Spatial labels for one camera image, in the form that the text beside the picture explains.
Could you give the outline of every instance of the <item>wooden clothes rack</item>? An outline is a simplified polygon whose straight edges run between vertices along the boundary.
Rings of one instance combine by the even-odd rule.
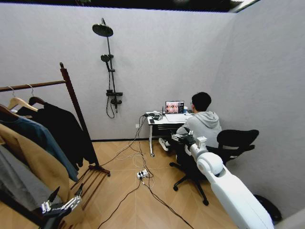
[[[77,100],[77,97],[76,97],[76,94],[75,94],[72,82],[71,82],[69,74],[68,74],[68,71],[67,71],[67,69],[64,68],[63,63],[60,63],[60,66],[61,66],[61,74],[62,74],[63,80],[53,81],[53,82],[46,82],[46,83],[25,84],[25,85],[18,85],[18,86],[12,86],[12,87],[1,87],[0,88],[0,92],[7,92],[7,91],[11,91],[12,89],[13,90],[21,90],[21,89],[29,89],[29,88],[34,88],[34,87],[44,87],[44,86],[63,84],[63,83],[66,84],[68,92],[69,92],[69,95],[70,95],[70,98],[71,98],[73,106],[74,106],[74,109],[76,111],[77,117],[78,117],[78,119],[80,121],[81,128],[82,128],[83,132],[85,133],[85,136],[90,139],[90,135],[89,135],[89,132],[88,132],[85,120],[84,120],[84,118],[82,116],[81,108],[80,108],[80,105],[78,103],[78,100]],[[85,204],[82,206],[83,210],[86,208],[87,204],[91,200],[92,196],[94,195],[95,191],[97,190],[97,188],[99,187],[101,182],[104,180],[106,175],[110,176],[110,171],[106,170],[102,166],[100,166],[99,161],[97,159],[97,156],[96,156],[96,153],[94,151],[94,148],[93,148],[92,144],[91,144],[91,150],[94,152],[94,156],[95,156],[94,163],[95,163],[95,165],[94,166],[93,165],[89,165],[88,169],[82,174],[82,176],[80,177],[79,180],[82,180],[89,171],[92,171],[92,172],[90,173],[89,177],[83,182],[84,185],[89,180],[89,178],[92,176],[93,173],[97,172],[97,176],[89,184],[87,189],[85,191],[83,191],[82,198],[86,195],[86,193],[88,193],[88,190],[90,189],[90,187],[92,186],[94,181],[97,179],[97,177],[101,173],[104,173],[104,176],[101,178],[101,180],[99,181],[99,183],[96,186],[96,188],[93,190],[93,192],[91,193],[89,198],[86,200]],[[76,187],[77,184],[80,184],[80,183],[81,182],[76,182],[71,187],[71,190],[74,187]],[[29,211],[24,206],[22,206],[17,201],[15,201],[12,197],[7,195],[5,192],[0,191],[0,200],[3,203],[5,203],[6,205],[8,205],[9,207],[11,207],[12,209],[14,209],[16,212],[19,212],[20,214],[22,214],[28,220],[30,220],[33,223],[35,223],[36,225],[41,227],[44,224],[45,220],[43,219],[41,213],[36,212],[36,211]]]

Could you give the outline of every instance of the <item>gray hoodie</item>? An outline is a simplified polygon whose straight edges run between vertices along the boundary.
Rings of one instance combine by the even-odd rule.
[[[219,117],[215,112],[204,111],[198,112],[190,117],[186,123],[177,130],[177,134],[185,134],[184,126],[193,130],[194,138],[204,136],[207,138],[206,145],[218,147],[217,135],[221,132]]]

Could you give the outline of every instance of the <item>laptop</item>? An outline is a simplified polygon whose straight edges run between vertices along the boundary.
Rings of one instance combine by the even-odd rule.
[[[165,116],[169,122],[184,122],[188,117],[183,113],[184,101],[165,102]]]

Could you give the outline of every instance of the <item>keyboard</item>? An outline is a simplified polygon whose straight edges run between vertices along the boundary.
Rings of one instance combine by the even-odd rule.
[[[185,122],[191,115],[185,114],[165,114],[169,122]]]

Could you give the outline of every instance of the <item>coat hanger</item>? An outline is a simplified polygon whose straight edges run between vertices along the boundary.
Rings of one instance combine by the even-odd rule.
[[[9,88],[13,90],[13,96],[14,96],[13,98],[11,98],[10,104],[8,105],[8,109],[9,109],[9,110],[13,109],[13,108],[16,107],[17,105],[20,105],[20,106],[24,106],[24,107],[26,107],[26,108],[28,108],[28,109],[30,109],[30,110],[38,111],[37,108],[35,108],[35,107],[29,105],[29,104],[28,104],[27,102],[25,102],[24,100],[22,100],[22,99],[20,99],[20,98],[17,98],[17,97],[15,96],[15,90],[14,90],[12,87],[9,87]]]
[[[31,92],[32,97],[29,99],[29,105],[33,106],[36,103],[44,105],[45,102],[42,99],[40,99],[39,97],[34,96],[34,88],[30,84],[28,84],[28,86],[30,86],[32,88],[32,92]]]
[[[7,107],[0,104],[0,120],[2,121],[16,121],[19,115],[10,111]]]

